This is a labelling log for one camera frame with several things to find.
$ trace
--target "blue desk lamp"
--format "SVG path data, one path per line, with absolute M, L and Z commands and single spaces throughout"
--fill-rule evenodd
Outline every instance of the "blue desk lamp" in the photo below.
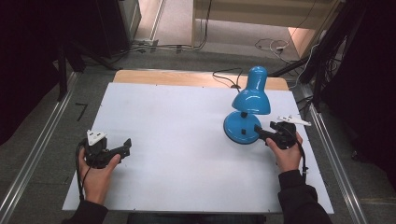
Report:
M 223 125 L 224 132 L 236 143 L 246 145 L 259 139 L 259 134 L 254 131 L 254 127 L 262 125 L 254 115 L 271 113 L 270 102 L 264 92 L 267 76 L 265 68 L 252 67 L 247 75 L 247 87 L 233 100 L 233 108 L 237 111 L 227 116 Z

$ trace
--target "round blue lamp base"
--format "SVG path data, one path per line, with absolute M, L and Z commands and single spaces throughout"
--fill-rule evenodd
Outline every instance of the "round blue lamp base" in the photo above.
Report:
M 234 111 L 224 120 L 224 132 L 235 143 L 247 145 L 259 139 L 259 134 L 254 132 L 254 126 L 261 127 L 260 121 L 252 114 Z

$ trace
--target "lamp shade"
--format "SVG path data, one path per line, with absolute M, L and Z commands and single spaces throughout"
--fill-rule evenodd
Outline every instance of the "lamp shade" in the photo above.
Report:
M 252 67 L 247 75 L 247 87 L 236 95 L 233 108 L 248 114 L 270 114 L 270 102 L 264 92 L 267 76 L 265 68 Z

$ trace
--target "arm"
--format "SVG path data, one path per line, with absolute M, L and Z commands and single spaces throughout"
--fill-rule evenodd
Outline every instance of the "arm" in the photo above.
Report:
M 104 169 L 94 169 L 87 165 L 84 161 L 84 149 L 79 152 L 78 163 L 79 172 L 85 189 L 85 201 L 79 203 L 76 213 L 63 224 L 98 224 L 103 223 L 107 214 L 107 208 L 103 206 L 105 203 L 108 187 L 110 185 L 111 174 L 119 164 L 120 155 L 115 155 L 108 166 Z
M 297 133 L 297 140 L 303 139 Z M 279 184 L 281 191 L 278 193 L 282 207 L 284 223 L 332 223 L 323 207 L 318 203 L 315 188 L 305 184 L 298 170 L 301 154 L 296 145 L 282 150 L 270 138 L 266 143 L 276 155 L 276 164 L 279 168 Z

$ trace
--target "black sleeve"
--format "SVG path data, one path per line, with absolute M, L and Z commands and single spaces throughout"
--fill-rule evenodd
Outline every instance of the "black sleeve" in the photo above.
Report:
M 88 201 L 79 203 L 76 213 L 62 224 L 101 224 L 107 215 L 107 208 Z
M 282 207 L 284 223 L 332 223 L 323 207 L 318 203 L 315 188 L 306 185 L 299 170 L 279 175 L 281 191 L 277 194 Z

